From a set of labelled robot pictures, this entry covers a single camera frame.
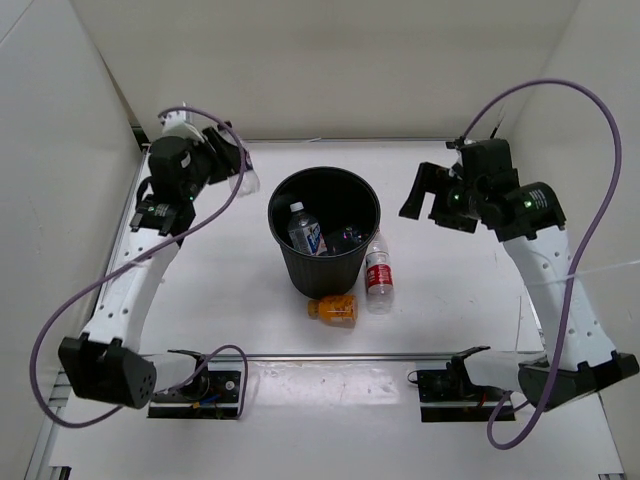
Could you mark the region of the clear plastic bottle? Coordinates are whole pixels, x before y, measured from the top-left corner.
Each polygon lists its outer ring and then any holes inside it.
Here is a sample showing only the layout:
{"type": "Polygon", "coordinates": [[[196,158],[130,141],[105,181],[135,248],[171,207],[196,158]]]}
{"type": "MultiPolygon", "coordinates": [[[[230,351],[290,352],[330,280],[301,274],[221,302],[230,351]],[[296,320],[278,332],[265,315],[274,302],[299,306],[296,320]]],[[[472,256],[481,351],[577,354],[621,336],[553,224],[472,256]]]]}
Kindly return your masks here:
{"type": "Polygon", "coordinates": [[[365,244],[369,238],[370,233],[367,231],[355,225],[347,225],[325,237],[327,252],[331,256],[342,255],[365,244]]]}

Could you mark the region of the clear bottle white label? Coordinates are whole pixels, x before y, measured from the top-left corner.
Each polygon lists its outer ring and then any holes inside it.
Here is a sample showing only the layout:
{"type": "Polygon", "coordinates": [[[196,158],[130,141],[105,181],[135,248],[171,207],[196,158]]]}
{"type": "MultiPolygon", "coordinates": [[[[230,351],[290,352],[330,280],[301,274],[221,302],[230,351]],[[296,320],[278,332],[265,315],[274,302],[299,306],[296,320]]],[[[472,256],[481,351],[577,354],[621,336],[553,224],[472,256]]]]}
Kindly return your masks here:
{"type": "Polygon", "coordinates": [[[302,202],[292,203],[287,231],[293,248],[305,255],[321,256],[327,252],[318,220],[309,214],[302,202]]]}

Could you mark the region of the clear bottle blue label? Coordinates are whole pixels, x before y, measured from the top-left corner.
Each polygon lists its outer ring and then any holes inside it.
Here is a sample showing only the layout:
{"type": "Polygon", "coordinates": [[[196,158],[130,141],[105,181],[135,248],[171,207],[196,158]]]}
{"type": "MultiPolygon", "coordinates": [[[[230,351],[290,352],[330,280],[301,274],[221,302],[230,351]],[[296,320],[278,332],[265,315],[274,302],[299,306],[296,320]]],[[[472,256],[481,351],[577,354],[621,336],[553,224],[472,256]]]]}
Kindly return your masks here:
{"type": "Polygon", "coordinates": [[[234,174],[228,178],[229,187],[232,191],[236,190],[238,198],[246,197],[258,193],[261,187],[259,177],[254,170],[251,155],[246,147],[243,147],[245,154],[245,172],[243,176],[234,174]]]}

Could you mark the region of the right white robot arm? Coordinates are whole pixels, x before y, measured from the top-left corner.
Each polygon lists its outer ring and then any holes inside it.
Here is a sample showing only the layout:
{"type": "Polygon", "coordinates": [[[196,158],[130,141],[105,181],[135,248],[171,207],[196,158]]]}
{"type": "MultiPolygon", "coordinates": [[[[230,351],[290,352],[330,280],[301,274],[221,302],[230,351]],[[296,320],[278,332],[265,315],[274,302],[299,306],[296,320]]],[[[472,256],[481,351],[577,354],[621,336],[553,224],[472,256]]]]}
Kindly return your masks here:
{"type": "Polygon", "coordinates": [[[457,161],[450,167],[421,163],[399,214],[418,219],[425,195],[431,194],[428,217],[436,225],[472,233],[483,224],[493,231],[523,280],[544,349],[521,354],[469,348],[453,355],[443,370],[419,372],[419,385],[435,401],[517,391],[536,406],[552,379],[545,405],[551,410],[637,375],[638,360],[616,349],[581,282],[569,272],[573,256],[566,217],[553,189],[543,182],[521,184],[503,139],[447,146],[457,150],[457,161]]]}

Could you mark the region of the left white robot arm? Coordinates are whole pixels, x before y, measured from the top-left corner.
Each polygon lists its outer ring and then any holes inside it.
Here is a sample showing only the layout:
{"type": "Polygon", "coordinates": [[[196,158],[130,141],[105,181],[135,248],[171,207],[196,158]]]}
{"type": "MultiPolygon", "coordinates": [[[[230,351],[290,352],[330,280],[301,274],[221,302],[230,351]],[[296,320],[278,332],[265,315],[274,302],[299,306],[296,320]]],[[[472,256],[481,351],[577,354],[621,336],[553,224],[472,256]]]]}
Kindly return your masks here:
{"type": "Polygon", "coordinates": [[[252,169],[228,123],[204,130],[186,121],[166,123],[147,161],[122,262],[79,336],[64,338],[58,348],[76,396],[134,409],[173,385],[188,400],[208,392],[210,377],[197,367],[200,360],[180,353],[142,355],[141,335],[161,280],[192,229],[195,199],[206,186],[224,181],[238,193],[252,169]]]}

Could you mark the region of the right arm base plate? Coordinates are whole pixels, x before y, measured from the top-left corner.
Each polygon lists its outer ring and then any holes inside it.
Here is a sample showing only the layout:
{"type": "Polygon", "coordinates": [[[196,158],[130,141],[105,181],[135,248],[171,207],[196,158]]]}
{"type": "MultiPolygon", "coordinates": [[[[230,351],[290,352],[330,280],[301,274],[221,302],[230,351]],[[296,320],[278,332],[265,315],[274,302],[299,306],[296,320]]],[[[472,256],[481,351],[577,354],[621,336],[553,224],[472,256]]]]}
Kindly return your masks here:
{"type": "Polygon", "coordinates": [[[464,391],[447,367],[412,370],[407,381],[417,388],[422,423],[487,422],[504,394],[494,387],[464,391]]]}

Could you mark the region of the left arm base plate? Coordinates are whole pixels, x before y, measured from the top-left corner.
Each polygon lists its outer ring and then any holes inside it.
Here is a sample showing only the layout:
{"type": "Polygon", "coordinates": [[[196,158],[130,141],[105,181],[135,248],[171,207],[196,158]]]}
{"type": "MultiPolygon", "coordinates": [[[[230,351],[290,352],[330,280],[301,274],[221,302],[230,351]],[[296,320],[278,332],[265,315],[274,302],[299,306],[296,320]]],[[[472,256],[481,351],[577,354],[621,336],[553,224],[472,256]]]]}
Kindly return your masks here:
{"type": "Polygon", "coordinates": [[[155,393],[147,417],[155,420],[238,420],[245,369],[239,357],[223,356],[188,385],[155,393]]]}

